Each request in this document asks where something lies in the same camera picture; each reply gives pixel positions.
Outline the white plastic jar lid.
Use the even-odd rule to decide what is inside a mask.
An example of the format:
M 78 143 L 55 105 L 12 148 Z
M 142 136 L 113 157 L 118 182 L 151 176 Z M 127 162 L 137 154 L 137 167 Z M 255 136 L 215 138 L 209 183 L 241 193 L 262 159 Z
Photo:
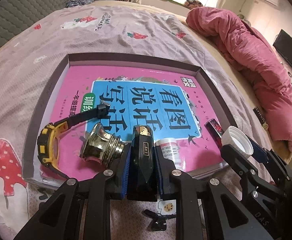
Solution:
M 237 127 L 229 126 L 221 136 L 222 145 L 232 145 L 246 159 L 253 155 L 253 146 L 249 138 Z

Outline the black gold lighter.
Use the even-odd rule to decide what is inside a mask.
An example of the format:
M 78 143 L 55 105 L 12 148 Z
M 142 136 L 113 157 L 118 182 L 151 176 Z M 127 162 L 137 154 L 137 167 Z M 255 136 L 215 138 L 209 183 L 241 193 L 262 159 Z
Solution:
M 135 125 L 128 172 L 128 200 L 139 202 L 157 200 L 157 177 L 153 151 L 154 139 L 151 128 L 146 125 Z

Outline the blue patterned cloth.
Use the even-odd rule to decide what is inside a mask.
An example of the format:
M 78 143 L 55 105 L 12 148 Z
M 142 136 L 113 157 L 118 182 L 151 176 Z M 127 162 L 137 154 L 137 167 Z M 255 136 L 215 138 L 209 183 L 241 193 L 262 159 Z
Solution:
M 94 0 L 69 0 L 66 2 L 66 8 L 72 8 L 77 6 L 83 6 L 93 3 Z

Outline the yellow black wrist watch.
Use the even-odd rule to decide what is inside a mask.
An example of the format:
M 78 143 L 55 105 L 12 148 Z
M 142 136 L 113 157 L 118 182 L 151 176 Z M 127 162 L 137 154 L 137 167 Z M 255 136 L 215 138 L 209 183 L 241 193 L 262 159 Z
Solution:
M 39 162 L 61 178 L 68 179 L 69 177 L 58 168 L 58 142 L 60 135 L 67 132 L 72 127 L 91 119 L 106 118 L 109 109 L 110 104 L 102 101 L 100 105 L 97 105 L 93 109 L 61 119 L 55 123 L 51 122 L 44 126 L 37 138 Z

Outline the small black clip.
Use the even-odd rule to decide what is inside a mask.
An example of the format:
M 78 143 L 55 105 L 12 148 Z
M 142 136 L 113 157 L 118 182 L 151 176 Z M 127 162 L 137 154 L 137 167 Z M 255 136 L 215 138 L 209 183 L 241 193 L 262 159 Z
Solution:
M 152 219 L 149 225 L 151 231 L 165 231 L 167 229 L 167 220 L 176 218 L 176 214 L 161 215 L 148 209 L 145 209 L 142 214 Z

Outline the black wall television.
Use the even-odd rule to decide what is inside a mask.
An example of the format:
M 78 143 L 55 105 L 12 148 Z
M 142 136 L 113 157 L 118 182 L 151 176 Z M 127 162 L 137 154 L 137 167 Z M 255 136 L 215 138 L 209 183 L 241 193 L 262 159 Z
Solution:
M 279 55 L 290 65 L 292 68 L 292 37 L 283 29 L 277 35 L 274 43 L 274 48 Z

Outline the pink strawberry print sheet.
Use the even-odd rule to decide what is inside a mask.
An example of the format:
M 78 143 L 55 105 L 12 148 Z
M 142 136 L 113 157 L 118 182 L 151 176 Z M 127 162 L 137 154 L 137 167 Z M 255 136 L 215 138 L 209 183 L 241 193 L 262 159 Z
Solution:
M 200 66 L 217 83 L 238 127 L 267 147 L 239 90 L 174 15 L 84 5 L 51 13 L 0 48 L 0 154 L 12 153 L 9 163 L 21 163 L 39 96 L 62 59 L 75 53 L 154 56 Z

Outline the white pill bottle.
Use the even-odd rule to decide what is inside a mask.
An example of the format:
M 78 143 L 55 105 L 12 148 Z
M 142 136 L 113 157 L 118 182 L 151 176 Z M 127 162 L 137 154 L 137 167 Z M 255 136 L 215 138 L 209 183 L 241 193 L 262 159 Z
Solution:
M 183 170 L 179 147 L 175 138 L 164 138 L 157 140 L 155 146 L 160 146 L 163 157 L 174 162 L 175 168 Z

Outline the grey shallow cardboard box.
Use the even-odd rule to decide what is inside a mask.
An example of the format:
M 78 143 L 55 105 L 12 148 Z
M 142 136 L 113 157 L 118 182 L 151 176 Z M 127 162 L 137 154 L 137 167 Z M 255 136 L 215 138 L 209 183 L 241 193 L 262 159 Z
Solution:
M 26 139 L 25 139 L 24 150 L 23 150 L 23 161 L 22 161 L 23 179 L 28 183 L 31 183 L 38 187 L 43 187 L 46 189 L 53 189 L 53 190 L 57 189 L 63 183 L 64 179 L 58 176 L 57 174 L 51 172 L 51 170 L 43 167 L 43 165 L 39 162 L 38 153 L 37 153 L 37 138 L 39 136 L 39 132 L 46 125 L 43 123 L 43 119 L 50 116 L 50 113 L 47 111 L 48 103 L 53 93 L 53 90 L 56 86 L 56 83 L 59 80 L 63 71 L 67 67 L 71 67 L 71 66 L 133 67 L 133 68 L 155 69 L 155 70 L 161 70 L 161 71 L 166 71 L 166 72 L 176 72 L 176 73 L 186 74 L 186 75 L 194 75 L 198 70 L 203 70 L 205 74 L 210 78 L 210 80 L 214 83 L 215 87 L 218 90 L 217 83 L 209 76 L 206 70 L 204 70 L 202 67 L 194 66 L 194 65 L 187 64 L 184 62 L 162 59 L 159 57 L 120 54 L 120 53 L 83 53 L 83 54 L 69 54 L 65 56 L 62 59 L 62 61 L 59 63 L 57 68 L 54 70 L 53 74 L 51 75 L 50 79 L 45 85 L 41 93 L 41 96 L 39 97 L 34 113 L 31 117 L 30 125 L 29 125 Z M 230 122 L 229 126 L 233 126 L 235 125 L 234 117 L 231 114 L 231 111 L 228 108 L 221 94 L 220 96 L 222 98 L 221 107 L 227 107 L 227 111 L 225 112 L 225 115 L 228 116 L 229 118 L 228 119 Z

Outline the red crumpled quilt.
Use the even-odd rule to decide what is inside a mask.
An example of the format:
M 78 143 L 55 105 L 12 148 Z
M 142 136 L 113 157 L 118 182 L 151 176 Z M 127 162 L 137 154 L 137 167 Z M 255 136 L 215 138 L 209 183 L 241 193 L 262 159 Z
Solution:
M 235 13 L 211 7 L 192 9 L 187 25 L 209 38 L 252 86 L 274 141 L 292 153 L 292 83 L 263 35 Z

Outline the red black marker pen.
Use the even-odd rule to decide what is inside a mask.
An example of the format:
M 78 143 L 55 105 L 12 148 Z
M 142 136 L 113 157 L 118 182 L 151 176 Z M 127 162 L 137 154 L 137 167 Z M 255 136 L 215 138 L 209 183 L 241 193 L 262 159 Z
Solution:
M 221 147 L 222 147 L 221 137 L 224 134 L 224 130 L 219 125 L 217 120 L 211 119 L 211 120 L 207 121 L 206 124 L 205 124 L 205 128 L 207 129 L 208 133 L 213 138 L 213 140 L 216 143 L 217 147 L 219 149 L 221 149 Z

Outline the pink blue children's book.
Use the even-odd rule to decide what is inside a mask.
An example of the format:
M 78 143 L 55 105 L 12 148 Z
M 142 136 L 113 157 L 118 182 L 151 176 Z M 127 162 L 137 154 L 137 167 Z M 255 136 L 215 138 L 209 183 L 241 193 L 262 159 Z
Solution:
M 100 120 L 104 129 L 124 142 L 136 125 L 148 125 L 154 141 L 172 144 L 177 168 L 205 177 L 226 166 L 206 123 L 230 125 L 222 98 L 203 70 L 194 75 L 119 66 L 71 66 L 61 74 L 49 99 L 43 123 L 110 105 Z

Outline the gold metallic cap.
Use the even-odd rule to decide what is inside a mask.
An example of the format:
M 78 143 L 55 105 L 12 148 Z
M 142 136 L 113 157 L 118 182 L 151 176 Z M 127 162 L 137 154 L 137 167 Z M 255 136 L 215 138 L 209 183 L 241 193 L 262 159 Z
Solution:
M 84 161 L 95 161 L 108 168 L 114 159 L 121 158 L 124 147 L 125 143 L 121 141 L 120 136 L 107 133 L 98 122 L 83 143 L 80 158 Z

